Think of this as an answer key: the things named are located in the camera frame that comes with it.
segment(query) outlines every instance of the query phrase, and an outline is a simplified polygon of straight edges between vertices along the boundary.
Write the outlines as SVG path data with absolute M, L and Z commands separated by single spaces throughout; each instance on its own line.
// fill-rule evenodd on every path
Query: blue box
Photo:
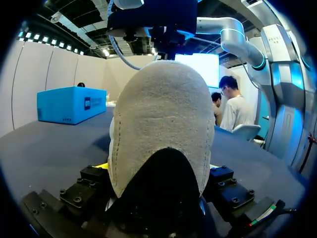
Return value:
M 38 120 L 76 125 L 106 111 L 106 91 L 68 87 L 38 92 Z

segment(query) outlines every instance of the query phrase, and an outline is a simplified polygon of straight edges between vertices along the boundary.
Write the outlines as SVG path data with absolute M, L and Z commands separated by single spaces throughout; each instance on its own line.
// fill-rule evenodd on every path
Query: white wall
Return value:
M 78 56 L 75 85 L 83 82 L 87 88 L 103 88 L 106 61 L 91 56 Z
M 144 67 L 154 61 L 154 56 L 130 56 L 126 59 L 135 66 Z M 116 101 L 124 86 L 138 71 L 127 66 L 122 59 L 106 60 L 103 89 L 107 90 L 110 101 Z
M 13 130 L 12 122 L 12 85 L 16 65 L 24 42 L 15 41 L 8 52 L 0 74 L 0 137 Z
M 242 96 L 246 99 L 246 101 L 250 104 L 250 106 L 253 108 L 255 119 L 258 107 L 258 89 L 251 83 L 242 65 L 230 68 L 229 70 L 240 77 L 240 92 Z
M 49 65 L 46 90 L 74 85 L 78 55 L 54 48 Z
M 25 42 L 14 77 L 13 125 L 17 129 L 37 120 L 37 92 L 45 91 L 53 47 Z

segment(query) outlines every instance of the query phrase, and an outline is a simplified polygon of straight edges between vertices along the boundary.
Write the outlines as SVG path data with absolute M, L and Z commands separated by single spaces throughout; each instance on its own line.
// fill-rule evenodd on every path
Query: dark gray table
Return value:
M 84 167 L 106 162 L 112 110 L 76 126 L 35 121 L 0 138 L 1 166 L 14 198 L 43 188 L 58 197 Z M 277 157 L 219 127 L 211 151 L 211 163 L 230 167 L 244 187 L 256 191 L 256 201 L 268 196 L 282 199 L 286 207 L 298 207 L 306 181 Z M 210 208 L 218 232 L 225 235 L 230 225 L 212 204 Z M 268 236 L 288 217 L 276 219 L 267 229 Z

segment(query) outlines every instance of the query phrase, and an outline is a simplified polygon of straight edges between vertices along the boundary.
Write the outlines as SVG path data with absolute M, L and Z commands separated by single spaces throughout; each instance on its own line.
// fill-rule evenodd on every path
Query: chair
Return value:
M 260 131 L 261 126 L 260 125 L 238 125 L 236 126 L 232 133 L 235 135 L 238 135 L 246 140 L 253 140 L 258 132 Z

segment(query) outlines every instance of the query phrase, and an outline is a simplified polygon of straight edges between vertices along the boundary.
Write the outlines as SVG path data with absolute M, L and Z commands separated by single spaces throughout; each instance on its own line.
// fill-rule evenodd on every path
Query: ceiling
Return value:
M 257 0 L 247 0 L 249 4 Z M 22 26 L 23 33 L 18 38 L 24 41 L 40 41 L 42 44 L 62 46 L 68 50 L 84 55 L 106 58 L 103 50 L 115 56 L 107 31 L 107 7 L 109 0 L 48 0 L 27 23 Z M 51 23 L 51 19 L 60 12 L 59 22 Z M 198 3 L 198 16 L 201 17 L 233 17 L 242 22 L 246 35 L 251 38 L 259 36 L 262 28 L 260 21 L 252 15 L 240 0 L 203 0 Z M 196 35 L 203 40 L 220 43 L 219 35 Z M 148 37 L 139 37 L 135 42 L 127 43 L 120 37 L 115 40 L 124 56 L 152 54 Z M 189 39 L 186 46 L 195 53 L 218 54 L 220 63 L 225 67 L 240 65 L 241 62 L 218 44 Z

